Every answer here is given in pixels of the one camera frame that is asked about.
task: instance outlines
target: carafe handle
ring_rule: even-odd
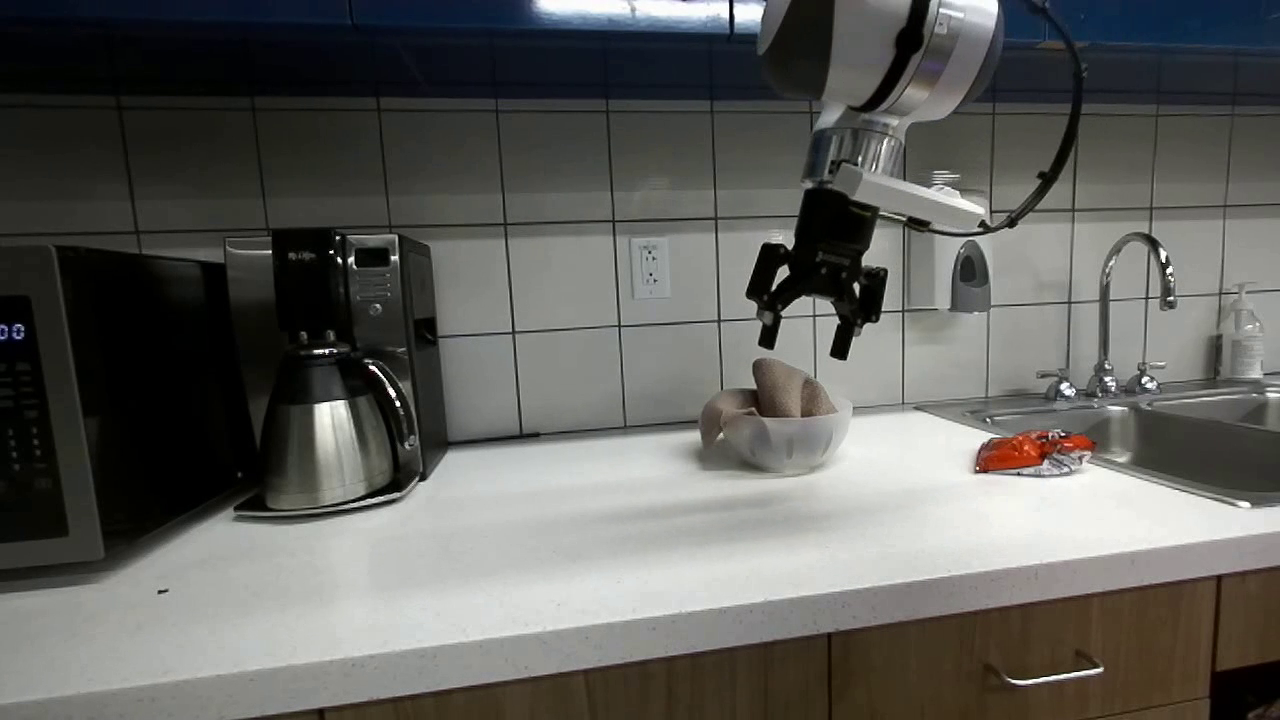
[[[415,420],[411,420],[411,404],[402,395],[402,389],[396,383],[396,374],[388,372],[388,364],[361,355],[361,369],[371,374],[374,404],[383,409],[383,420],[390,428],[390,448],[396,448],[396,479],[407,479],[415,473],[411,456],[415,456]]]

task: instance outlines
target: red object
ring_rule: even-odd
[[[1090,456],[1090,434],[1084,432],[1010,432],[976,448],[976,473],[1071,473]]]

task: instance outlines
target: white tile wall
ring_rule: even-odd
[[[18,101],[0,112],[0,241],[219,257],[274,225],[402,228],[438,264],[443,390],[457,439],[695,420],[753,383],[760,241],[791,242],[802,102],[621,101]],[[787,308],[773,355],[855,409],[1043,389],[1097,361],[1097,280],[1117,235],[1153,228],[1181,308],[1156,313],[1124,251],[1113,364],[1213,374],[1220,293],[1261,283],[1280,369],[1280,119],[1270,108],[1107,108],[1048,213],[995,235],[982,315],[903,308],[899,228],[868,264],[887,315],[827,361],[831,308]],[[910,128],[910,175],[959,166],[1010,209],[1060,135],[1048,108],[976,108]],[[671,296],[633,293],[633,235],[671,249]]]

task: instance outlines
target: electrical outlet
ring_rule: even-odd
[[[637,296],[671,296],[671,242],[665,235],[633,235]]]

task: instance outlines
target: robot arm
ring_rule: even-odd
[[[907,123],[950,114],[1000,55],[1000,0],[769,0],[760,60],[787,95],[823,112],[802,159],[794,242],[762,242],[749,283],[760,349],[794,296],[827,296],[831,355],[881,321],[883,266],[863,266],[881,213],[907,225],[982,228],[978,202],[907,184]]]

